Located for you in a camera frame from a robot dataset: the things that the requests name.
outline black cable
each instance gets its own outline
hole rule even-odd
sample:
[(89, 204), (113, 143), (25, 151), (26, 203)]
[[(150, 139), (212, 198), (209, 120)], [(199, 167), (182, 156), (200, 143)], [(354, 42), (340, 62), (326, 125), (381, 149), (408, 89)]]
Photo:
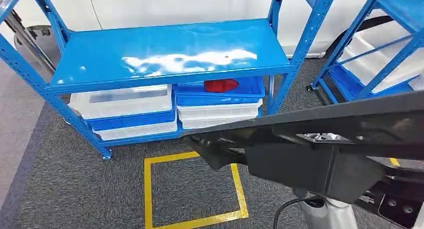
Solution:
[(284, 203), (275, 212), (275, 216), (274, 216), (274, 227), (273, 227), (273, 229), (277, 229), (278, 218), (279, 218), (281, 212), (284, 209), (286, 209), (288, 206), (291, 206), (291, 205), (296, 204), (296, 203), (308, 202), (308, 201), (312, 201), (312, 200), (316, 200), (316, 199), (320, 199), (320, 198), (322, 198), (322, 196), (316, 195), (316, 196), (309, 197), (309, 198), (296, 198), (296, 199), (289, 200), (288, 202)]

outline shelf caster wheel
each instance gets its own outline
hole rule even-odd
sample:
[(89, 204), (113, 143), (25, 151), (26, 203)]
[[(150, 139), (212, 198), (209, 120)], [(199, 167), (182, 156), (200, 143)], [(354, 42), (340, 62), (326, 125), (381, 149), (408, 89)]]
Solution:
[(312, 88), (312, 86), (311, 86), (311, 85), (307, 85), (307, 86), (305, 87), (305, 90), (306, 90), (307, 92), (309, 92), (309, 93), (311, 93), (311, 92), (315, 91), (315, 90)]

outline stacked bins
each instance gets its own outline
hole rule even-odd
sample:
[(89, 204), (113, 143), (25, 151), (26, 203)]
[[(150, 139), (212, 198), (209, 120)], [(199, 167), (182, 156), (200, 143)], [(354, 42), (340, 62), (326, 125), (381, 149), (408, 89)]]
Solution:
[[(352, 41), (343, 51), (339, 62), (373, 50), (409, 33), (396, 21), (390, 21), (355, 33)], [(361, 56), (342, 65), (342, 68), (355, 76), (355, 80), (363, 87), (366, 86), (403, 48), (411, 39), (389, 45), (381, 50)], [(419, 48), (406, 58), (392, 73), (380, 82), (373, 90), (373, 94), (383, 93), (385, 90), (400, 84), (407, 84), (417, 77), (423, 70), (423, 48)]]
[(102, 140), (177, 131), (172, 85), (73, 93), (69, 106)]
[(176, 85), (176, 104), (182, 128), (206, 128), (256, 118), (265, 96), (262, 77), (235, 80), (238, 87), (224, 93), (206, 92), (203, 81)]

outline gray floor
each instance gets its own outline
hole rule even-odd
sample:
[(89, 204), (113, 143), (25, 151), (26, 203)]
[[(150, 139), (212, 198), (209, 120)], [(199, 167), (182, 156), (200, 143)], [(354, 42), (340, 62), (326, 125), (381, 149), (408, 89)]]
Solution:
[(0, 60), (0, 205), (9, 191), (43, 105), (44, 100)]
[[(318, 97), (304, 87), (324, 61), (305, 61), (282, 111), (321, 105)], [(31, 98), (24, 101), (18, 116), (36, 104), (27, 102)], [(7, 148), (18, 148), (20, 144), (25, 141), (10, 142)], [(102, 161), (60, 116), (44, 106), (25, 152), (20, 152), (22, 160), (15, 160), (20, 166), (0, 210), (0, 228), (144, 228), (144, 158), (192, 150), (178, 140), (112, 149), (113, 159)], [(253, 177), (244, 166), (238, 168), (249, 217), (205, 228), (271, 228), (276, 209), (293, 198), (288, 187)], [(151, 175), (155, 227), (239, 209), (229, 168), (213, 171), (201, 159), (193, 158), (154, 164)], [(361, 229), (393, 227), (361, 209), (356, 208), (355, 214)], [(298, 206), (284, 211), (279, 228), (306, 228)]]

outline plastic storage bin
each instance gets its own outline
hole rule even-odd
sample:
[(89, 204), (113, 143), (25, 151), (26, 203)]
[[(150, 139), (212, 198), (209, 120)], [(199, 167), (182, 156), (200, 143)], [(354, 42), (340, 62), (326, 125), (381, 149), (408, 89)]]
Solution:
[(238, 121), (243, 121), (247, 119), (256, 118), (258, 116), (258, 110), (256, 110), (256, 115), (240, 115), (240, 116), (228, 116), (228, 117), (199, 117), (199, 118), (186, 118), (180, 119), (182, 122), (183, 129), (197, 129), (197, 128), (207, 128), (217, 125), (233, 123)]
[(262, 99), (256, 103), (204, 105), (204, 106), (177, 106), (178, 117), (182, 120), (199, 120), (204, 118), (220, 117), (257, 117), (258, 108)]
[(203, 81), (181, 83), (175, 87), (178, 106), (210, 106), (226, 104), (257, 103), (265, 96), (261, 76), (235, 78), (239, 85), (225, 93), (206, 92)]
[(69, 106), (84, 119), (109, 118), (172, 109), (172, 85), (73, 93)]
[[(367, 52), (384, 44), (390, 43), (409, 35), (397, 22), (391, 21), (355, 33), (350, 44), (344, 49), (339, 62)], [(346, 70), (353, 73), (362, 84), (367, 85), (409, 42), (409, 39), (387, 46), (374, 53), (361, 56), (353, 61), (343, 64)], [(378, 84), (372, 93), (379, 93), (397, 84), (405, 82), (420, 74), (424, 69), (421, 59), (424, 50), (419, 48), (405, 59), (392, 73)]]
[(176, 132), (177, 126), (177, 110), (174, 107), (172, 110), (174, 120), (171, 122), (146, 124), (139, 126), (122, 127), (109, 130), (93, 130), (102, 140), (109, 141), (122, 138), (141, 137), (153, 134)]
[(170, 123), (173, 121), (175, 121), (175, 103), (172, 104), (172, 109), (167, 111), (85, 120), (94, 131)]
[[(342, 65), (334, 66), (328, 72), (330, 77), (332, 77), (334, 84), (337, 86), (343, 97), (348, 101), (355, 100), (358, 94), (365, 87), (352, 72), (346, 70)], [(370, 92), (368, 97), (382, 97), (409, 92), (411, 91), (411, 87), (408, 85), (409, 80), (391, 86), (378, 93)]]
[(424, 72), (421, 72), (419, 76), (412, 79), (409, 82), (409, 85), (414, 91), (424, 90)]

